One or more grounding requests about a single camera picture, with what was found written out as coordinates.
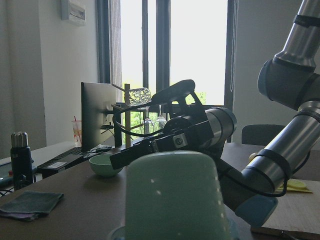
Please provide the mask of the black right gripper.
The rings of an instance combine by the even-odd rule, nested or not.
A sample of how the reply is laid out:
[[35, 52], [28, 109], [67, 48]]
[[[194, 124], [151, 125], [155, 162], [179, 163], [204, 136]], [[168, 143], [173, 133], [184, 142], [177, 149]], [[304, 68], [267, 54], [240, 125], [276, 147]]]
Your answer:
[[164, 126], [163, 134], [147, 137], [110, 157], [113, 169], [128, 166], [136, 159], [170, 150], [197, 150], [210, 145], [214, 138], [208, 120], [194, 122], [190, 117], [175, 117]]

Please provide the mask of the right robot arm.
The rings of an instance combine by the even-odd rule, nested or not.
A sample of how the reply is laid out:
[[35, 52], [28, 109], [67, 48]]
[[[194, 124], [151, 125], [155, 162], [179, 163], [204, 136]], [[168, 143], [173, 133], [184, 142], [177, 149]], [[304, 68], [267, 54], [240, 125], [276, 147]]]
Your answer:
[[[264, 63], [257, 81], [260, 94], [296, 114], [287, 125], [243, 127], [242, 142], [262, 146], [244, 170], [234, 169], [221, 158], [225, 141], [236, 129], [235, 115], [223, 107], [205, 109], [191, 79], [151, 98], [151, 105], [167, 105], [170, 120], [163, 129], [142, 134], [141, 141], [113, 155], [112, 167], [119, 169], [158, 152], [207, 154], [217, 167], [224, 203], [252, 227], [261, 227], [320, 138], [320, 76], [314, 61], [319, 47], [320, 3], [304, 0], [282, 51]], [[194, 104], [186, 103], [187, 96], [193, 96]]]

